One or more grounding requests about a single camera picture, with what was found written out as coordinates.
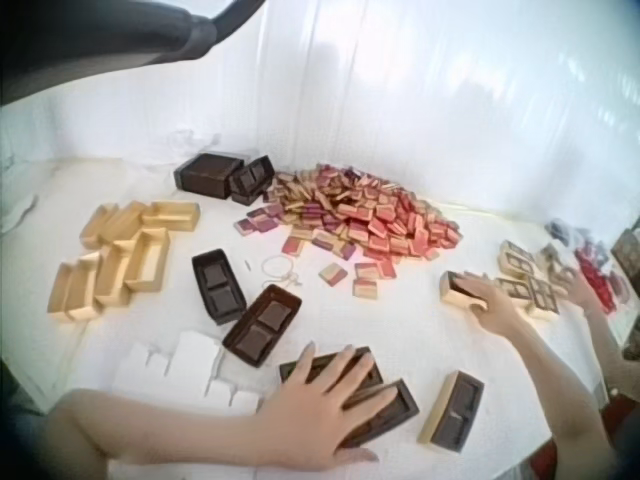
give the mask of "white curtain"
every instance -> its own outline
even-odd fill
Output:
[[[228,0],[172,2],[213,16]],[[356,165],[439,201],[611,242],[640,213],[634,0],[267,0],[204,59],[6,107],[2,158]]]

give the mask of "table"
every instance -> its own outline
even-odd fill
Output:
[[[232,223],[246,207],[175,190],[175,166],[141,167],[117,160],[61,163],[44,182],[26,182],[39,203],[23,223],[2,239],[2,355],[18,381],[43,409],[75,387],[108,389],[121,358],[134,341],[162,352],[175,348],[178,333],[194,329],[222,339],[231,328],[207,315],[191,267],[191,257],[222,248],[247,300],[256,298],[267,277],[264,259],[278,254],[288,228],[241,237]],[[106,309],[88,324],[60,324],[47,317],[46,304],[58,265],[83,253],[78,235],[99,203],[197,201],[202,209],[193,233],[171,232],[160,293],[134,295],[127,308]],[[225,353],[219,377],[264,394],[278,385],[276,366],[299,355],[314,340],[319,354],[347,343],[371,347],[383,377],[404,378],[421,413],[368,446],[380,465],[358,465],[310,478],[491,478],[530,455],[550,435],[533,384],[515,350],[483,331],[462,310],[439,301],[438,280],[445,270],[499,274],[499,245],[510,239],[537,251],[549,236],[539,225],[443,206],[465,239],[430,262],[403,261],[398,278],[379,282],[379,300],[351,295],[353,263],[310,245],[295,261],[301,287],[291,291],[302,308],[267,362],[254,369]],[[331,262],[348,264],[350,277],[329,288],[318,272]],[[624,341],[640,311],[633,295],[611,318]],[[601,372],[588,327],[576,307],[561,304],[561,318],[531,320],[548,345],[592,391]],[[445,376],[461,369],[486,384],[474,428],[462,455],[442,455],[415,442]],[[258,478],[306,478],[300,473],[260,470]]]

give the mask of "string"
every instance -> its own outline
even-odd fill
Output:
[[[279,258],[283,258],[289,264],[289,269],[287,273],[283,275],[274,275],[267,270],[267,264],[273,260],[277,260]],[[275,283],[284,283],[284,288],[293,285],[295,287],[301,287],[302,283],[299,280],[299,276],[296,272],[293,271],[293,260],[285,257],[284,255],[274,255],[273,257],[269,257],[262,262],[262,273],[264,273],[267,277],[271,277],[270,280],[266,280],[262,283],[262,288],[265,288],[267,285],[275,284]]]

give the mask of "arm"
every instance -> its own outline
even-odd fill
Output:
[[[556,276],[556,280],[563,287],[559,293],[584,311],[593,349],[608,387],[617,388],[629,398],[640,402],[640,363],[630,362],[622,357],[600,300],[584,275],[567,268]]]
[[[285,385],[253,416],[197,415],[102,392],[72,392],[47,417],[40,448],[43,462],[59,478],[93,480],[107,478],[110,459],[314,470],[376,461],[369,450],[341,450],[338,445],[397,392],[387,389],[343,410],[344,401],[373,366],[373,358],[364,356],[336,384],[354,354],[353,348],[347,348],[313,383],[306,384],[313,354],[312,345],[305,349]]]
[[[506,294],[488,280],[471,275],[458,284],[487,302],[487,310],[471,307],[480,325],[505,337],[531,375],[558,447],[556,478],[601,478],[613,455],[598,409],[584,385],[522,320]]]

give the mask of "hand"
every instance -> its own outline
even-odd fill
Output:
[[[565,267],[560,273],[553,276],[553,280],[560,287],[554,288],[558,296],[569,300],[571,303],[585,310],[602,310],[600,299],[581,271],[571,267]]]
[[[508,337],[522,322],[509,296],[493,285],[488,278],[465,272],[462,278],[455,282],[461,288],[487,302],[486,309],[475,304],[470,307],[471,312],[485,330]]]
[[[360,386],[373,366],[371,354],[363,356],[339,382],[355,350],[349,346],[312,382],[306,384],[315,347],[309,344],[296,369],[282,388],[256,416],[259,434],[265,438],[266,463],[298,470],[326,470],[348,463],[376,462],[364,448],[338,449],[356,427],[373,418],[396,397],[388,388],[374,397],[343,410],[342,405]]]

